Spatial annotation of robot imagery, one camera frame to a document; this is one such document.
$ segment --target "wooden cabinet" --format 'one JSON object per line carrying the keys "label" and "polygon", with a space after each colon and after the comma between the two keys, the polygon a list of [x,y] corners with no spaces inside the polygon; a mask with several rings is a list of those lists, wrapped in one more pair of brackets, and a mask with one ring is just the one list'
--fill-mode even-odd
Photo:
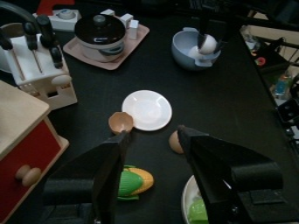
{"label": "wooden cabinet", "polygon": [[67,147],[49,105],[0,81],[0,222],[5,223]]}

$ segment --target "white knife block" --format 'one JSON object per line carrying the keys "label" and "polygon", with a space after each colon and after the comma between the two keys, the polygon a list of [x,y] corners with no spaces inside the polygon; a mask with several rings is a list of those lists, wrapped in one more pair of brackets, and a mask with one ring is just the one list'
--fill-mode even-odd
{"label": "white knife block", "polygon": [[41,72],[23,36],[10,38],[13,50],[3,51],[3,56],[18,88],[46,102],[50,105],[50,110],[53,110],[75,103],[77,98],[65,60],[61,57],[62,67],[55,68],[49,50],[41,45],[39,36],[37,34],[37,50],[34,52],[39,61]]}

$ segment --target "black table surface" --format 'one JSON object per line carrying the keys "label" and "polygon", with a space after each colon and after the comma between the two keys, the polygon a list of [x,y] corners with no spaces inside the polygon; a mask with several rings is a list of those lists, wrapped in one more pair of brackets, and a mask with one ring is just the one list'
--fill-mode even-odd
{"label": "black table surface", "polygon": [[[13,1],[30,13],[38,2]],[[121,7],[78,2],[81,16],[106,8],[123,15]],[[13,213],[7,223],[38,223],[42,215],[42,185],[47,175],[78,154],[113,136],[107,128],[109,116],[121,111],[122,100],[136,90],[161,94],[172,106],[172,119],[161,129],[130,132],[125,164],[153,175],[153,187],[136,201],[117,202],[115,223],[182,224],[181,196],[192,175],[184,155],[173,153],[169,135],[182,124],[225,141],[238,144],[272,158],[281,167],[284,196],[299,205],[299,165],[288,144],[285,131],[277,120],[274,103],[248,55],[242,39],[236,33],[225,45],[212,68],[200,72],[182,70],[173,61],[172,37],[182,27],[198,27],[197,19],[186,16],[145,17],[138,23],[149,28],[140,46],[121,66],[107,71],[90,66],[66,53],[71,84],[78,103],[49,113],[51,125],[69,147],[43,179]],[[5,13],[1,23],[14,21]],[[59,45],[73,38],[71,32],[55,32]],[[9,73],[0,79],[14,84]]]}

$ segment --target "drawer knob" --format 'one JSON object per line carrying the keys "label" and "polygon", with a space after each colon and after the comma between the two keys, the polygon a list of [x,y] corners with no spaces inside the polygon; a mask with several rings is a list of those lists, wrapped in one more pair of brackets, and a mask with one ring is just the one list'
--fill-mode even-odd
{"label": "drawer knob", "polygon": [[31,186],[42,175],[39,168],[30,168],[27,164],[22,165],[14,174],[14,178],[22,181],[22,186]]}

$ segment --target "knife block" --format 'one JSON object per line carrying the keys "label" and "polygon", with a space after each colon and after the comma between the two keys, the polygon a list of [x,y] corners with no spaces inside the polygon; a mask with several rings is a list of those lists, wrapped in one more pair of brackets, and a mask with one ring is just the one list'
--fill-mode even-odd
{"label": "knife block", "polygon": [[35,58],[27,49],[23,36],[10,38],[13,50],[3,51],[3,56],[10,68],[13,80],[18,88],[29,95],[50,105],[50,109],[58,109],[77,102],[70,83],[69,69],[62,60],[62,67],[55,68],[51,62],[49,50],[37,41]]}
{"label": "knife block", "polygon": [[49,105],[0,81],[0,223],[5,223],[69,142],[47,119]]}

